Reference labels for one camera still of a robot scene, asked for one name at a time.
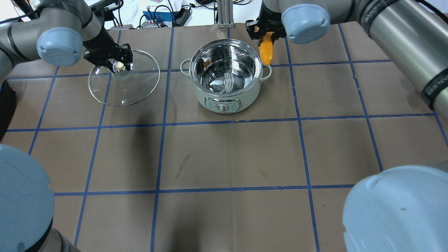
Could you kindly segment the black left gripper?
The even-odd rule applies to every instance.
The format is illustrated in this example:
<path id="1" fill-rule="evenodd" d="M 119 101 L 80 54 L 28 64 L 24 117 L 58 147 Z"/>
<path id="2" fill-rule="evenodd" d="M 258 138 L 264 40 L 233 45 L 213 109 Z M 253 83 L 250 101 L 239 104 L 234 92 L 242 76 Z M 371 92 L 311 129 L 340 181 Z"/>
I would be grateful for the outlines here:
<path id="1" fill-rule="evenodd" d="M 114 59 L 124 65 L 130 71 L 133 63 L 133 53 L 130 44 L 117 44 L 110 36 L 109 32 L 102 27 L 96 37 L 83 41 L 85 47 L 84 59 L 97 67 L 107 67 L 111 72 L 115 72 L 110 59 Z"/>

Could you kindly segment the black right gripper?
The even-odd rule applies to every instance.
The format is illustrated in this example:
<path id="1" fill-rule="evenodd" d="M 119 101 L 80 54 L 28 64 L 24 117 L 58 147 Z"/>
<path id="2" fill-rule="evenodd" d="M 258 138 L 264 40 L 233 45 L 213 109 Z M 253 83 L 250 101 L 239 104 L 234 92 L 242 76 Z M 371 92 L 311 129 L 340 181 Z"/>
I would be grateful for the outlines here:
<path id="1" fill-rule="evenodd" d="M 281 21 L 281 13 L 274 12 L 268 7 L 261 7 L 256 20 L 246 20 L 245 29 L 251 40 L 258 41 L 261 45 L 266 34 L 272 33 L 271 42 L 286 37 L 286 30 Z"/>

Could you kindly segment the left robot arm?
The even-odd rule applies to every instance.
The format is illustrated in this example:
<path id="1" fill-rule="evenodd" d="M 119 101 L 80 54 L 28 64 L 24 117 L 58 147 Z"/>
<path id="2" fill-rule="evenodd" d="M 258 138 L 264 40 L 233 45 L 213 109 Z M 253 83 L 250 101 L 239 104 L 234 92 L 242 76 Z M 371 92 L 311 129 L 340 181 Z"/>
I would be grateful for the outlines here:
<path id="1" fill-rule="evenodd" d="M 118 45 L 83 0 L 42 0 L 37 19 L 1 27 L 1 80 L 18 64 L 42 59 L 70 67 L 81 57 L 114 72 L 130 71 L 129 44 Z M 78 252 L 53 227 L 55 197 L 49 177 L 29 154 L 1 145 L 1 251 Z"/>

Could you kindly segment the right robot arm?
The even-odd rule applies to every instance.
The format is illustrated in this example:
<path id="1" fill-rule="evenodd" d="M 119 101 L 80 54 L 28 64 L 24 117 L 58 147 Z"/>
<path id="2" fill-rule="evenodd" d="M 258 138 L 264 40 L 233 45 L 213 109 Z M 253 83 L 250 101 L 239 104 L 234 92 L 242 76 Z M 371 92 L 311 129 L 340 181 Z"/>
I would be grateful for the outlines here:
<path id="1" fill-rule="evenodd" d="M 330 25 L 357 21 L 447 120 L 447 17 L 424 0 L 264 0 L 246 30 L 259 46 L 278 38 L 307 44 Z M 364 178 L 344 207 L 349 252 L 446 252 L 447 162 L 408 165 Z"/>

